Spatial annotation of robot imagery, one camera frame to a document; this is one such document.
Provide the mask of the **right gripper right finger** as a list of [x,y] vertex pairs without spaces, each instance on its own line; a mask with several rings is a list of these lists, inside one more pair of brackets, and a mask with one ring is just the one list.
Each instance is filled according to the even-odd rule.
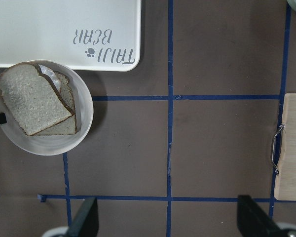
[[243,237],[281,236],[281,229],[249,195],[237,199],[237,227]]

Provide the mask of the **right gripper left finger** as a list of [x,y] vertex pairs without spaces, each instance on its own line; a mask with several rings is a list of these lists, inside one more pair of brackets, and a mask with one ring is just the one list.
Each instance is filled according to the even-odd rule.
[[98,205],[95,197],[87,198],[68,228],[69,237],[96,237],[99,230]]

